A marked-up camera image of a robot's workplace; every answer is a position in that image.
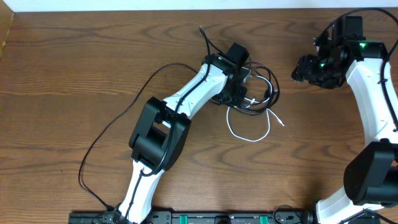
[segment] wooden table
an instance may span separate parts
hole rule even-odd
[[[132,101],[159,67],[196,69],[206,55],[198,26],[223,50],[245,46],[281,85],[272,130],[257,143],[234,138],[225,106],[206,104],[192,120],[177,163],[161,178],[153,205],[174,210],[311,208],[343,184],[364,148],[363,126],[348,85],[322,90],[290,81],[312,38],[347,9],[18,13],[0,59],[0,223],[66,223],[70,212],[103,211],[78,185],[80,162],[101,130]],[[391,9],[398,15],[398,9]],[[395,24],[362,13],[369,40],[391,47]],[[398,84],[397,54],[391,60]],[[127,143],[144,103],[163,99],[195,74],[159,73],[134,107],[88,156],[87,186],[106,202],[124,199],[132,173]],[[263,83],[251,82],[250,94]],[[231,115],[238,134],[256,138],[266,118]],[[398,220],[398,209],[382,211]]]

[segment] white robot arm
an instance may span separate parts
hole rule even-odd
[[[141,223],[149,214],[161,175],[178,159],[191,119],[208,100],[218,95],[230,99],[227,105],[242,103],[247,89],[241,84],[249,75],[243,63],[248,57],[247,50],[235,43],[226,55],[212,54],[211,63],[204,63],[181,90],[163,101],[151,98],[146,103],[129,143],[134,148],[134,168],[126,198],[118,207],[121,220]],[[157,129],[153,122],[170,128],[169,133]]]
[[[181,90],[174,95],[164,99],[166,106],[172,110],[177,106],[179,99],[189,90],[192,86],[200,81],[206,73],[208,64],[205,63],[201,66],[198,74],[188,82]],[[221,69],[214,65],[210,65],[210,72],[204,82],[198,85],[183,101],[178,109],[179,114],[185,114],[188,119],[192,119],[193,115],[213,96],[219,94],[227,81],[227,76]],[[170,123],[163,121],[163,124],[168,128]],[[148,177],[141,176],[140,171],[144,173],[152,172],[152,169],[146,166],[142,161],[133,161],[133,173],[130,186],[127,190],[126,198],[119,206],[119,212],[122,217],[125,217],[127,210],[129,213],[127,219],[130,223],[141,223],[151,210],[151,201],[154,195],[157,183],[164,173],[160,170],[157,174]]]
[[[346,73],[347,83],[354,92],[359,113],[361,115],[365,146],[371,142],[380,142],[389,139],[391,143],[398,143],[398,133],[380,87],[380,68],[382,59],[365,58],[363,61],[354,61]],[[387,92],[394,111],[398,111],[398,99],[390,75],[389,63],[385,67]],[[363,209],[379,210],[384,208],[380,203],[365,203],[354,205],[348,198],[345,188],[340,188],[332,196],[317,203],[317,220],[321,224],[335,224],[345,220]]]
[[[347,166],[344,186],[316,204],[316,222],[321,224],[345,223],[365,209],[398,204],[398,167],[391,167],[398,161],[398,99],[388,62],[391,54],[382,42],[366,41],[362,17],[347,14],[329,26],[331,39],[329,27],[314,39],[318,55],[303,56],[292,74],[294,80],[329,89],[347,81],[364,127],[365,149]]]

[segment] green terminal block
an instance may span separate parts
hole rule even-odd
[[[269,224],[268,216],[265,216],[265,215],[260,216],[260,224]]]
[[[180,215],[180,224],[188,224],[188,216]]]

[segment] black wire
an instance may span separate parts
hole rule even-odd
[[[258,67],[252,67],[252,66],[251,66],[252,63],[255,64],[255,65],[258,65]],[[278,101],[279,95],[280,95],[279,82],[278,82],[278,79],[276,79],[274,73],[273,73],[269,68],[267,68],[266,66],[264,66],[264,65],[261,64],[261,63],[252,62],[251,60],[249,60],[249,62],[248,62],[248,63],[245,63],[244,65],[249,65],[249,68],[251,68],[251,71],[254,71],[255,73],[257,73],[257,75],[259,75],[259,76],[261,76],[261,77],[264,77],[264,76],[261,75],[261,74],[258,72],[258,69],[263,69],[263,70],[267,71],[267,73],[268,73],[268,75],[269,75],[269,79],[271,79],[271,77],[274,77],[275,82],[276,82],[276,85],[277,85],[277,88],[276,88],[276,89],[274,88],[274,86],[273,86],[272,83],[271,83],[271,86],[269,86],[269,88],[271,87],[273,90],[276,90],[276,91],[274,91],[274,92],[272,92],[272,93],[269,93],[269,100],[268,100],[267,104],[266,104],[264,107],[262,107],[262,108],[259,108],[259,109],[252,109],[252,108],[247,108],[246,106],[244,106],[244,105],[242,105],[242,104],[239,105],[238,107],[231,107],[232,109],[236,110],[237,112],[239,112],[239,113],[241,113],[241,114],[243,114],[243,115],[250,116],[250,117],[257,117],[257,116],[262,115],[267,109],[271,109],[271,107]],[[252,104],[252,106],[260,105],[260,104],[262,104],[262,103],[264,102],[264,100],[266,100],[266,98],[264,98],[264,99],[263,99],[262,101],[260,101],[259,103],[254,103],[254,104]]]
[[[202,36],[203,36],[205,39],[207,39],[207,36],[206,36],[206,34],[205,34],[204,31],[205,31],[205,30],[203,30],[203,32],[202,32],[202,30],[200,29],[200,33],[202,34]],[[216,49],[216,51],[218,51],[218,52],[221,53],[222,55],[225,55],[224,52],[223,52],[222,50],[220,50],[218,47],[216,47],[209,39],[207,39],[207,41],[209,42],[209,44],[210,44],[214,49]]]
[[[386,217],[384,217],[384,216],[382,216],[382,215],[378,214],[377,212],[375,212],[373,210],[370,210],[370,209],[364,209],[364,210],[358,212],[357,214],[340,221],[339,224],[348,223],[349,221],[354,220],[356,218],[359,218],[359,217],[361,217],[363,215],[371,215],[373,218],[375,218],[375,217],[379,218],[379,219],[385,221],[388,224],[398,224],[398,223],[396,223],[394,221],[391,221],[390,219],[388,219],[388,218],[386,218]]]
[[[139,182],[141,181],[141,179],[142,179],[142,175],[141,175],[141,173],[140,173],[139,176],[138,176],[138,180],[137,180],[136,186],[134,187],[134,190],[133,190],[133,192],[132,192],[132,196],[131,196],[129,208],[127,209],[126,215],[124,216],[124,218],[123,218],[123,220],[122,220],[122,223],[124,223],[124,221],[127,221],[127,219],[128,219],[129,212],[130,212],[130,209],[131,209],[131,207],[132,207],[132,205],[133,205],[133,203],[134,203],[134,197],[136,196],[136,192],[137,192],[137,189],[138,189],[138,185],[139,185]]]
[[[87,150],[87,152],[86,152],[86,154],[85,154],[83,160],[81,161],[80,168],[79,168],[79,174],[78,174],[78,182],[79,182],[80,187],[81,187],[83,190],[87,191],[87,192],[88,192],[89,194],[91,194],[92,196],[94,196],[95,198],[97,198],[97,199],[106,207],[106,209],[107,209],[108,211],[112,211],[114,208],[113,208],[112,206],[108,205],[107,203],[105,203],[99,196],[97,196],[92,190],[90,190],[84,183],[82,184],[82,181],[81,181],[81,170],[82,170],[82,168],[83,168],[83,166],[84,166],[84,164],[85,164],[85,162],[86,162],[87,156],[88,156],[88,154],[90,153],[90,151],[92,150],[92,148],[93,148],[93,146],[95,145],[95,143],[96,143],[96,142],[100,139],[100,137],[105,133],[105,131],[106,131],[117,119],[119,119],[121,116],[123,116],[123,115],[133,106],[133,104],[137,101],[138,97],[141,95],[142,91],[144,91],[144,88],[148,85],[149,81],[150,81],[158,72],[160,72],[160,71],[163,70],[164,68],[167,68],[167,67],[172,66],[172,65],[184,66],[184,67],[186,67],[186,68],[188,68],[188,69],[194,71],[195,73],[197,73],[197,71],[196,71],[195,69],[193,69],[193,68],[190,67],[189,65],[185,65],[185,64],[183,64],[183,63],[170,63],[170,64],[164,65],[163,67],[161,67],[160,69],[158,69],[155,73],[153,73],[153,74],[149,77],[148,81],[146,81],[146,83],[145,83],[144,86],[141,88],[141,90],[138,92],[136,98],[132,101],[132,103],[131,103],[121,114],[119,114],[119,116],[117,116],[116,118],[114,118],[114,119],[103,129],[103,131],[101,132],[101,134],[99,134],[99,136],[98,136],[98,137],[94,140],[94,142],[91,144],[91,146],[90,146],[90,148]]]
[[[213,103],[214,105],[217,105],[217,106],[219,106],[219,105],[221,105],[222,103],[217,103],[217,102],[214,102],[214,101],[212,101],[212,100],[208,100],[208,102],[209,103]]]
[[[99,217],[102,216],[103,214],[104,214],[104,213],[100,213],[100,214],[96,215],[96,216],[91,220],[91,224],[98,224],[98,223],[94,223],[94,220],[95,220],[95,219],[98,219],[98,221],[100,221],[100,220],[99,220]]]
[[[206,80],[206,78],[207,78],[207,76],[208,76],[208,74],[209,74],[210,65],[211,65],[211,62],[210,62],[211,54],[210,54],[209,41],[208,41],[208,38],[207,38],[207,36],[206,36],[205,30],[203,29],[203,26],[200,26],[199,29],[200,29],[200,32],[202,33],[202,35],[203,35],[204,38],[205,38],[206,47],[207,47],[207,70],[206,70],[206,73],[205,73],[205,75],[203,76],[203,78],[202,78],[197,84],[195,84],[191,89],[189,89],[189,90],[186,92],[186,94],[184,94],[184,95],[180,98],[180,100],[178,101],[178,103],[177,103],[177,105],[176,105],[176,107],[175,107],[175,110],[174,110],[174,114],[173,114],[173,120],[174,120],[174,121],[171,123],[169,139],[168,139],[168,141],[167,141],[167,145],[166,145],[165,151],[163,152],[162,159],[161,159],[160,162],[158,163],[157,167],[156,167],[155,169],[153,169],[150,173],[145,174],[143,171],[141,171],[141,175],[143,175],[144,177],[148,177],[148,176],[150,176],[150,175],[157,174],[157,173],[161,170],[161,168],[162,168],[162,166],[163,166],[163,163],[164,163],[164,160],[165,160],[165,158],[166,158],[166,155],[167,155],[167,153],[169,152],[169,149],[170,149],[170,143],[171,143],[172,138],[173,138],[175,121],[177,120],[177,113],[178,113],[178,109],[180,108],[180,105],[182,104],[182,102],[184,101],[184,99],[185,99],[196,87],[198,87],[203,81]]]
[[[276,211],[278,211],[278,210],[279,210],[280,208],[282,208],[282,207],[288,207],[288,208],[290,208],[291,211],[293,211],[293,212],[296,214],[297,218],[300,220],[299,222],[293,223],[293,224],[299,224],[299,223],[302,222],[302,216],[301,216],[301,215],[298,215],[298,213],[297,213],[297,212],[294,210],[294,208],[291,207],[290,205],[281,205],[281,206],[277,207],[277,208],[274,210],[274,212],[272,212],[272,219],[274,220],[274,222],[276,222],[277,224],[281,224],[281,222],[278,221],[278,220],[275,218],[275,214],[276,214]]]
[[[381,220],[385,221],[388,224],[398,224],[398,223],[396,223],[394,221],[391,221],[390,219],[388,219],[388,218],[386,218],[386,217],[384,217],[384,216],[382,216],[382,215],[378,214],[377,212],[375,212],[373,210],[370,210],[370,209],[364,209],[364,213],[372,215],[373,217],[380,218]]]
[[[386,14],[387,16],[389,16],[389,17],[397,24],[397,26],[398,26],[398,19],[397,19],[393,14],[391,14],[389,11],[384,10],[384,9],[381,9],[381,8],[378,8],[378,7],[369,7],[369,8],[355,9],[355,10],[352,10],[352,11],[350,11],[350,12],[344,13],[343,15],[341,15],[341,16],[339,16],[337,19],[335,19],[331,24],[329,24],[329,25],[323,30],[322,34],[325,33],[325,32],[327,32],[328,29],[329,29],[338,19],[341,19],[342,17],[347,16],[347,15],[350,15],[350,14],[353,14],[353,13],[356,13],[356,12],[362,12],[362,11],[379,11],[379,12],[382,12],[382,13]],[[381,68],[380,68],[380,84],[381,84],[381,88],[382,88],[382,91],[383,91],[384,99],[385,99],[385,101],[386,101],[386,103],[387,103],[387,107],[388,107],[388,109],[389,109],[389,111],[390,111],[392,120],[393,120],[394,125],[395,125],[395,127],[396,127],[395,130],[393,130],[393,131],[398,131],[398,118],[397,118],[397,115],[396,115],[396,113],[395,113],[395,111],[394,111],[394,108],[392,107],[392,103],[391,103],[391,100],[390,100],[389,95],[388,95],[388,92],[387,92],[386,81],[385,81],[385,79],[384,79],[384,69],[386,68],[387,62],[390,61],[391,55],[392,55],[392,53],[394,52],[394,50],[396,49],[397,45],[398,45],[398,39],[396,40],[395,44],[392,46],[390,52],[388,52],[388,54],[387,54],[387,56],[385,57],[385,59],[383,59],[383,63],[382,63]]]

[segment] white cable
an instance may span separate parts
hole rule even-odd
[[[262,77],[262,76],[259,76],[259,75],[258,75],[258,76],[250,75],[249,77],[256,77],[256,78],[261,78],[261,79],[265,80],[265,81],[269,84],[269,86],[270,86],[270,94],[269,94],[269,95],[271,96],[271,94],[272,94],[272,85],[271,85],[271,82],[270,82],[268,79],[266,79],[266,78],[264,78],[264,77]],[[250,101],[250,104],[246,106],[246,108],[249,108],[253,103],[259,103],[259,104],[266,103],[266,102],[270,99],[270,97],[268,97],[268,99],[266,99],[266,100],[264,100],[264,101],[262,101],[262,102],[257,102],[257,101],[255,100],[256,98],[253,98],[252,100],[250,100],[249,98],[246,98],[246,97],[245,97],[244,99]],[[235,132],[232,130],[231,125],[229,124],[229,109],[230,109],[230,107],[228,107],[228,109],[226,110],[226,124],[228,125],[228,128],[229,128],[229,130],[231,131],[231,134],[232,134],[233,136],[235,136],[236,138],[238,138],[238,139],[242,139],[242,140],[249,141],[249,142],[258,142],[258,141],[263,140],[265,137],[267,137],[267,135],[269,134],[269,130],[271,129],[271,124],[270,124],[270,122],[269,122],[269,113],[268,113],[269,111],[276,117],[276,119],[278,120],[278,122],[279,122],[283,127],[285,126],[285,124],[282,122],[282,120],[281,120],[271,109],[267,108],[267,109],[266,109],[266,112],[267,112],[268,130],[267,130],[267,132],[265,133],[265,135],[263,135],[261,138],[256,139],[256,140],[246,139],[246,138],[244,138],[244,137],[242,137],[242,136],[238,136],[238,135],[235,134]]]
[[[231,125],[229,124],[229,109],[230,109],[230,107],[228,107],[228,109],[226,110],[226,124],[228,125],[228,128],[229,128],[229,130],[231,131],[232,135],[235,136],[235,137],[237,137],[238,139],[242,139],[242,140],[249,141],[249,142],[258,142],[258,141],[263,140],[265,137],[267,137],[267,135],[268,135],[268,133],[269,133],[269,130],[270,130],[270,128],[271,128],[271,124],[270,124],[270,122],[269,122],[269,114],[268,114],[268,111],[270,111],[270,112],[276,117],[276,119],[278,120],[278,122],[279,122],[283,127],[285,126],[285,124],[282,122],[282,120],[281,120],[272,110],[270,110],[269,108],[267,108],[268,130],[267,130],[267,132],[265,133],[265,135],[263,135],[263,137],[261,137],[261,138],[259,138],[259,139],[256,139],[256,140],[246,139],[246,138],[244,138],[244,137],[238,136],[238,135],[235,134],[235,132],[232,130]]]
[[[270,88],[269,89],[269,95],[271,96],[271,94],[272,94],[272,85],[271,85],[271,82],[268,79],[266,79],[266,78],[264,78],[262,76],[259,76],[259,75],[250,75],[249,77],[256,77],[256,78],[261,78],[261,79],[265,80],[268,83],[268,85],[269,85],[269,88]],[[250,100],[249,98],[245,97],[244,99],[250,101],[250,105],[249,106],[251,106],[253,103],[265,103],[265,102],[267,102],[269,100],[269,97],[268,97],[268,99],[266,99],[266,100],[264,100],[262,102],[256,101],[255,98],[253,98],[253,100]]]

